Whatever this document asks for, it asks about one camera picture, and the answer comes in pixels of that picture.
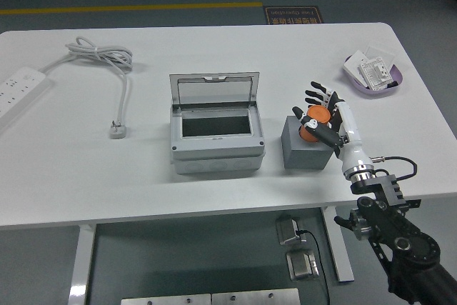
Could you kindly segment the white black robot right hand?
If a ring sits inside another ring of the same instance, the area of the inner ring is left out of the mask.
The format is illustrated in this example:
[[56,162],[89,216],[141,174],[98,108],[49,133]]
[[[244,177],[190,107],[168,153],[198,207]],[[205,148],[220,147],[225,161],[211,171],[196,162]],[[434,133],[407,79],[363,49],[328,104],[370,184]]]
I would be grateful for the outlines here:
[[292,108],[292,112],[306,132],[333,149],[342,161],[342,172],[347,180],[354,183],[372,179],[373,162],[363,150],[350,106],[333,89],[315,81],[311,82],[311,86],[312,90],[305,91],[305,101],[309,106],[319,105],[328,110],[331,115],[329,123],[319,122],[297,106]]

